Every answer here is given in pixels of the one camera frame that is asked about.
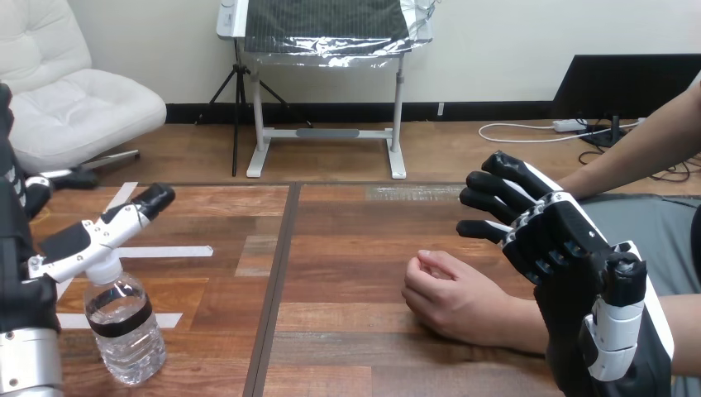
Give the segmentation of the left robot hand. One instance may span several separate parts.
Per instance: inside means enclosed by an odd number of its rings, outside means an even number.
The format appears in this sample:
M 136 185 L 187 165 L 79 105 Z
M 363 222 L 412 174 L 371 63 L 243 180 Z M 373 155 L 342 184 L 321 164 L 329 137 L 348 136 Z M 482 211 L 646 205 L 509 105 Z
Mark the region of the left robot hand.
M 14 122 L 12 91 L 1 86 L 1 330 L 25 328 L 60 331 L 57 285 L 94 270 L 124 242 L 148 226 L 175 199 L 167 184 L 152 184 L 130 202 L 107 210 L 96 223 L 77 222 L 47 238 L 42 253 L 34 248 L 30 220 L 64 187 L 77 169 L 58 179 L 29 175 L 9 142 Z

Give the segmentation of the person's hand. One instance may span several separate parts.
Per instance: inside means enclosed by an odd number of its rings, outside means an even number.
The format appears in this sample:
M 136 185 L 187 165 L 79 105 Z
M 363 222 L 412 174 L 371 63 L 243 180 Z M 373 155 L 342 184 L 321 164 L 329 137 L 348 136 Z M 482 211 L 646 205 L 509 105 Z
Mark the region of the person's hand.
M 408 261 L 402 296 L 417 319 L 439 335 L 485 347 L 509 347 L 513 297 L 444 251 L 420 250 Z

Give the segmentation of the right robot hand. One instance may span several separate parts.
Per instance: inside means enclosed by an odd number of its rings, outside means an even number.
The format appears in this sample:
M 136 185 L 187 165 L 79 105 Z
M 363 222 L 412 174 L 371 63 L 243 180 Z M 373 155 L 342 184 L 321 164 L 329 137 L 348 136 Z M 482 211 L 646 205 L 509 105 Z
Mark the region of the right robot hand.
M 533 284 L 564 395 L 670 395 L 675 344 L 633 242 L 608 242 L 571 194 L 502 151 L 467 175 L 460 201 L 492 219 L 458 234 L 498 245 Z

